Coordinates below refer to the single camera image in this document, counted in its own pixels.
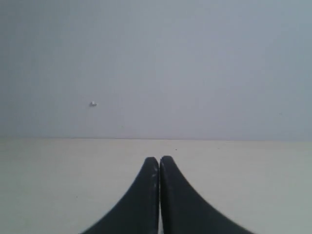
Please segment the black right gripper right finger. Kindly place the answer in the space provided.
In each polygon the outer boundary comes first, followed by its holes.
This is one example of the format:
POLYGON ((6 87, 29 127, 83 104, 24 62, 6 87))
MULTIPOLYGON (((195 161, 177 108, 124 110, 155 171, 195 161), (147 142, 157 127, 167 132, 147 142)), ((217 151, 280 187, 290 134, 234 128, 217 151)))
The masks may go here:
POLYGON ((160 160, 160 205, 165 234, 250 234, 210 205, 171 156, 160 160))

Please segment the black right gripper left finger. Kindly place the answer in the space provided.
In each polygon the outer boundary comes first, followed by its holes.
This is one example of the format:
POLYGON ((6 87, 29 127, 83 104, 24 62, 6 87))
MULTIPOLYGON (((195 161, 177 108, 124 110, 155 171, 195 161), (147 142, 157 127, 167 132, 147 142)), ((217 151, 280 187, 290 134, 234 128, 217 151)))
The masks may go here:
POLYGON ((118 203, 85 234, 157 234, 159 223, 159 164, 148 157, 118 203))

